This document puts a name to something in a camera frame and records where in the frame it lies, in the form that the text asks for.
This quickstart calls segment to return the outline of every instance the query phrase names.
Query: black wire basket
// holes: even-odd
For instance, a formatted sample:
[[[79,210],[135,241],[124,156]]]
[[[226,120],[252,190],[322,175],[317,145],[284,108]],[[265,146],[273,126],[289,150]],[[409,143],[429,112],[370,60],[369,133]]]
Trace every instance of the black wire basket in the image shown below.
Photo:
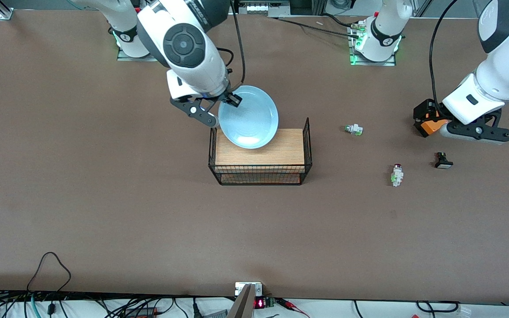
[[[209,141],[209,169],[223,186],[299,186],[311,169],[309,118],[302,131],[304,163],[299,165],[216,165],[217,128],[212,128]]]

